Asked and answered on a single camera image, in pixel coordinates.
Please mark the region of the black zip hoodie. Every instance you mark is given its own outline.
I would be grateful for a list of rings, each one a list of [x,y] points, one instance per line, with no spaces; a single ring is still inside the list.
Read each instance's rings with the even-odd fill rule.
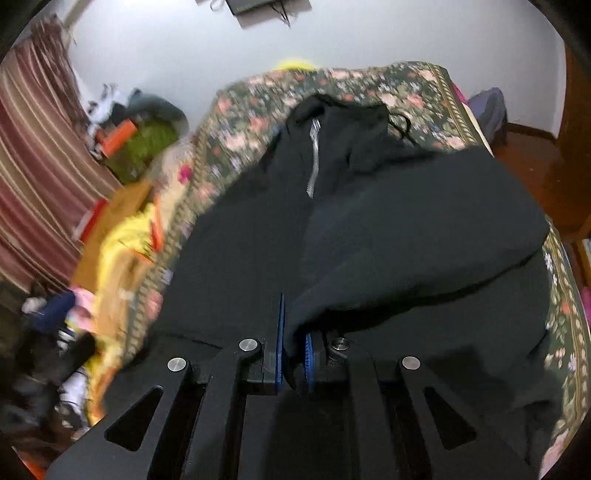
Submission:
[[[170,352],[201,360],[283,320],[290,380],[307,334],[352,335],[382,370],[415,353],[538,469],[559,409],[543,367],[548,232],[487,150],[425,150],[389,132],[384,105],[311,96],[197,219],[106,404]]]

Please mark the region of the grey cloth bundle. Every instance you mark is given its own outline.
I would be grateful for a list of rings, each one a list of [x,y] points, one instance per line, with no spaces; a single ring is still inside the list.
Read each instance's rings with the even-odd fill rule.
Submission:
[[[179,135],[186,134],[189,127],[182,110],[157,95],[139,89],[135,89],[129,96],[126,115],[168,122]]]

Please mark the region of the black wall television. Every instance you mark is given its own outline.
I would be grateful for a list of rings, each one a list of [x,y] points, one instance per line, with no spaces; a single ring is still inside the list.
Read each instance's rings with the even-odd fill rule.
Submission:
[[[253,10],[280,4],[280,0],[226,0],[233,16],[249,13]]]

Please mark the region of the striped red curtain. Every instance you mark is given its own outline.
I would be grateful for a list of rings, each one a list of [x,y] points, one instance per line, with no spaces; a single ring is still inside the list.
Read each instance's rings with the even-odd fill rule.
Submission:
[[[61,289],[80,255],[73,233],[119,183],[90,154],[87,116],[56,16],[1,62],[1,277]]]

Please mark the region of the green patterned box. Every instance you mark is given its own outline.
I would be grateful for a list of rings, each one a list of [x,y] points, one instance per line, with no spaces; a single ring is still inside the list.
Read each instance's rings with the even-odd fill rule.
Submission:
[[[104,164],[123,185],[137,181],[151,162],[178,140],[174,127],[162,120],[141,123],[137,131]]]

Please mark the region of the floral green bedspread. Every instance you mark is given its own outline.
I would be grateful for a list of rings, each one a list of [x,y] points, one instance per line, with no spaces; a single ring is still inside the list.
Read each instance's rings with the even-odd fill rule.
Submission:
[[[157,193],[171,195],[172,203],[164,216],[168,230],[163,250],[129,309],[124,360],[139,351],[159,312],[181,248],[207,205],[205,184],[219,190],[228,186],[242,168],[259,159],[290,109],[314,93],[365,104],[382,101],[391,111],[401,110],[415,121],[412,132],[423,146],[450,150],[485,142],[448,71],[427,62],[362,70],[273,71],[218,91],[195,134],[170,145],[146,172]],[[541,471],[547,474],[573,445],[590,407],[590,332],[556,228],[544,244],[544,259],[551,287],[545,367],[562,388],[562,413],[542,462]]]

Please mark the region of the purple backpack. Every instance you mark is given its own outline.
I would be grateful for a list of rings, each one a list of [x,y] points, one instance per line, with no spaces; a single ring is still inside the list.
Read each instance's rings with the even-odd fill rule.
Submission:
[[[505,144],[508,117],[501,89],[493,87],[470,97],[468,106],[489,144]]]

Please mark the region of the orange box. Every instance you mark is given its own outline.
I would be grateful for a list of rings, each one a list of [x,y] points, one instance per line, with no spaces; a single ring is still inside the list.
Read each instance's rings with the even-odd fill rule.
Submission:
[[[122,121],[110,133],[103,134],[99,139],[101,151],[105,157],[110,157],[135,134],[136,125],[129,119]]]

